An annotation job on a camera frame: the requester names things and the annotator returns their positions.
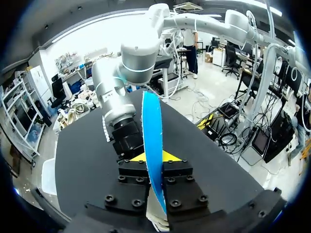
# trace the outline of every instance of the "label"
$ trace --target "label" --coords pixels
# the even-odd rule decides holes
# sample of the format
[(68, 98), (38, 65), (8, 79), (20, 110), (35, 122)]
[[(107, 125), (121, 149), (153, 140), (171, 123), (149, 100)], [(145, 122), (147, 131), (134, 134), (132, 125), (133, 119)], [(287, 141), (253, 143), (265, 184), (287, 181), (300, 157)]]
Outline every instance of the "label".
[(108, 93), (104, 94), (102, 96), (104, 103), (107, 102), (113, 96), (114, 96), (114, 92), (113, 91), (109, 91)]

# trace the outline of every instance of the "white wall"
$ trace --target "white wall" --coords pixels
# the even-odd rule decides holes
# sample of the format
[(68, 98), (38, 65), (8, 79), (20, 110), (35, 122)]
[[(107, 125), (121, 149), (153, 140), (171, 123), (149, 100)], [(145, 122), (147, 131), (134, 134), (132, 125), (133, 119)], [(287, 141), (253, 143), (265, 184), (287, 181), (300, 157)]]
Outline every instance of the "white wall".
[(40, 66), (41, 67), (41, 70), (42, 70), (42, 73), (44, 75), (44, 79), (45, 81), (47, 82), (48, 86), (49, 86), (49, 89), (52, 91), (52, 85), (51, 85), (51, 79), (49, 79), (49, 73), (46, 72), (46, 69), (43, 65), (43, 62), (42, 62), (42, 51), (38, 51), (36, 52), (28, 61), (29, 65), (32, 66), (32, 67), (37, 67), (37, 66)]
[(83, 57), (102, 48), (108, 48), (109, 52), (120, 51), (122, 40), (130, 33), (128, 29), (139, 24), (138, 19), (139, 15), (132, 15), (95, 22), (55, 42), (46, 49), (46, 53), (55, 60), (66, 52), (76, 52)]

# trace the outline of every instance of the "office chair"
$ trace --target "office chair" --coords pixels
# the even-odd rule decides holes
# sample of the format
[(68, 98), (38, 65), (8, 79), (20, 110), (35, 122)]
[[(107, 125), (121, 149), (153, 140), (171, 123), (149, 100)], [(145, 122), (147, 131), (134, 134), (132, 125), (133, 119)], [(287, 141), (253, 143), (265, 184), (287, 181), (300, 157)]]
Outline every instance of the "office chair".
[(225, 47), (225, 54), (226, 54), (226, 67), (227, 68), (223, 68), (222, 72), (224, 70), (227, 70), (228, 72), (225, 74), (227, 76), (227, 74), (229, 73), (233, 73), (235, 76), (237, 76), (237, 80), (239, 79), (239, 68), (241, 68), (241, 66), (239, 64), (237, 64), (237, 56), (235, 54), (235, 48), (231, 47), (231, 46), (226, 46)]
[[(263, 71), (263, 60), (260, 62), (259, 66), (256, 69), (256, 72), (259, 73), (259, 74), (262, 74), (262, 71)], [(240, 91), (241, 83), (243, 82), (245, 84), (245, 86), (247, 86), (247, 88), (248, 88), (249, 85), (250, 85), (251, 79), (252, 79), (252, 75), (250, 75), (250, 74), (248, 74), (246, 72), (242, 72), (241, 80), (240, 80), (239, 87), (238, 87), (238, 90), (237, 90), (236, 95), (235, 95), (235, 99), (238, 97), (238, 93), (239, 92), (241, 92), (241, 93), (246, 93), (247, 92), (247, 89), (243, 90), (243, 91)], [(244, 104), (245, 106), (247, 105), (247, 103), (249, 102), (249, 100), (252, 97), (254, 99), (256, 98), (256, 95), (257, 95), (257, 92), (258, 92), (258, 89), (259, 89), (259, 84), (260, 84), (260, 80), (255, 78), (254, 82), (253, 82), (253, 85), (251, 87), (251, 91), (249, 93), (249, 97), (248, 97), (247, 101)]]
[(58, 75), (55, 75), (52, 78), (52, 81), (52, 91), (56, 100), (52, 102), (51, 108), (56, 108), (62, 104), (63, 100), (66, 98), (66, 94), (63, 88), (62, 79), (58, 78)]

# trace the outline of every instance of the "black pants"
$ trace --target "black pants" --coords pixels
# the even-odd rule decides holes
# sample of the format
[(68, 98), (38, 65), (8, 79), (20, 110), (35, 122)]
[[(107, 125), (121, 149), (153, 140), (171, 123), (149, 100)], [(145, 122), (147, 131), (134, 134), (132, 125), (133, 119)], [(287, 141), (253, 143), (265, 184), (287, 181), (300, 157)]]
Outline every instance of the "black pants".
[(184, 48), (191, 50), (186, 52), (186, 58), (189, 66), (189, 71), (198, 74), (198, 60), (196, 58), (195, 46), (184, 46)]

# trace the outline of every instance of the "black tabletop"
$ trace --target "black tabletop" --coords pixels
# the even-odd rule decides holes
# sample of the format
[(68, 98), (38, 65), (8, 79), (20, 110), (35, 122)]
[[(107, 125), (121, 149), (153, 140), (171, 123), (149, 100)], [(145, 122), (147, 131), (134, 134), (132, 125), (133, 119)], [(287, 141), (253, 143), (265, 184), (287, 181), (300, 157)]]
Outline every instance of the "black tabletop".
[[(140, 123), (142, 90), (129, 95)], [(208, 195), (210, 211), (232, 212), (263, 188), (229, 155), (220, 150), (189, 120), (161, 101), (163, 149), (193, 166), (195, 180)], [(118, 177), (117, 155), (107, 143), (101, 109), (61, 131), (57, 144), (55, 179), (59, 206), (69, 217), (86, 202), (104, 207), (104, 197)]]

